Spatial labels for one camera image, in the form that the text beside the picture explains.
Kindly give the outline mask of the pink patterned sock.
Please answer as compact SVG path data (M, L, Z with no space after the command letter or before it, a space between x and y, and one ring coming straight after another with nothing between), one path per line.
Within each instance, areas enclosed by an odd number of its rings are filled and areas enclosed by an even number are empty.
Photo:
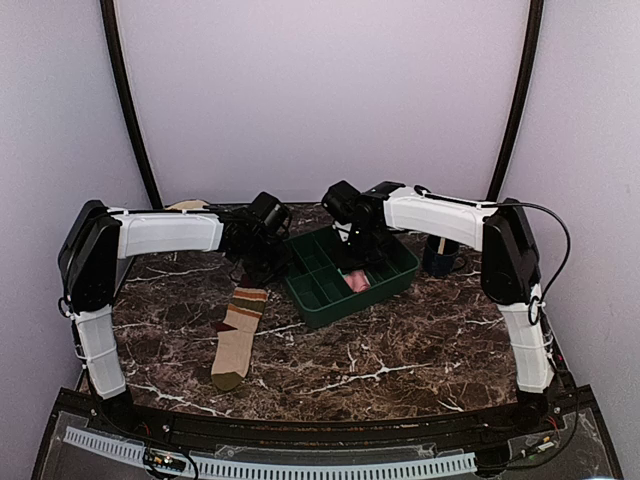
M343 275L344 281L352 292L362 293L371 287L369 278L364 270L354 270Z

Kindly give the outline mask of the green compartment tray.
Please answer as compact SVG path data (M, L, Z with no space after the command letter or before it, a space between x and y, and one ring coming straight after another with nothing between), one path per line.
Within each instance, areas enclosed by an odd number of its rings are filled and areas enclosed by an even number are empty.
M330 227L291 238L292 254L284 277L289 297L307 326L317 329L405 291L419 259L393 238L381 262L349 270L343 244Z

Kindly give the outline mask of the beige striped sock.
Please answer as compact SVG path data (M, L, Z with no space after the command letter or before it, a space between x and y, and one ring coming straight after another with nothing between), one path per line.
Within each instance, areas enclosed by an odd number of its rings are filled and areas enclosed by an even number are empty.
M231 391L245 379L254 335L267 300L268 293L264 289L235 289L225 318L216 327L217 349L211 367L211 379L217 389Z

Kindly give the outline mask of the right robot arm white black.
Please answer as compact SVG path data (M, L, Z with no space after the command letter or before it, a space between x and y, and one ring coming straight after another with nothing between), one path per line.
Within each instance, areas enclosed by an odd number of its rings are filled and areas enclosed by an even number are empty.
M558 366L545 313L548 289L526 216L531 204L464 200L390 181L361 192L345 180L330 186L321 204L333 219L337 261L346 270L384 261L396 232L425 233L479 252L481 287L501 312L516 363L510 424L530 434L547 420Z

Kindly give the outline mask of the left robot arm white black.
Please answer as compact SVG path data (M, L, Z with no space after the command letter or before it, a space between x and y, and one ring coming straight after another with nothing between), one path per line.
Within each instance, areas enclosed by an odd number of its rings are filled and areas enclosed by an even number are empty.
M117 434L131 436L141 427L140 412L118 397L127 390L112 322L119 262L155 253L221 252L263 286L288 266L291 219L287 206L266 192L233 208L199 200L161 210L125 210L100 200L83 205L58 255L59 306L71 321L90 384L108 400L101 417Z

